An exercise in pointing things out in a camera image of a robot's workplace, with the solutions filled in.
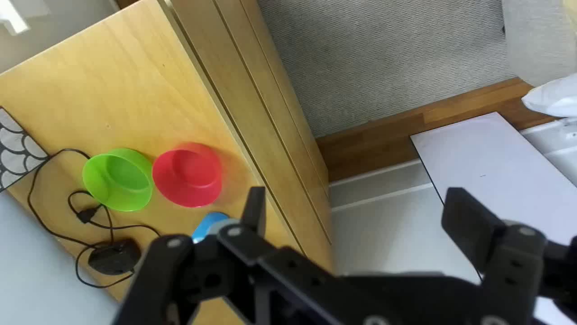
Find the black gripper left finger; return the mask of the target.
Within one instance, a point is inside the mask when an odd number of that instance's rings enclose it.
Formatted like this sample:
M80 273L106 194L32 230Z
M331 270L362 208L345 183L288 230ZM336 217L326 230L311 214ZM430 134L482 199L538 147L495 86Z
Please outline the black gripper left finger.
M217 243L225 250L237 281L275 282L277 275L268 266L275 248L264 241L266 192L252 187L237 223L217 232Z

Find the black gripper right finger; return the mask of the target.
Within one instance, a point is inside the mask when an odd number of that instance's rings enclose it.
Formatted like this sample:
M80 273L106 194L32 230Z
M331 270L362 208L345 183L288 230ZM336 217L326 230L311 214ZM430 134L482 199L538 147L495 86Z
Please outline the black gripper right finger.
M522 281L522 266L515 261L520 245L517 228L506 226L466 190L446 190L441 228L473 272L484 277L484 284Z

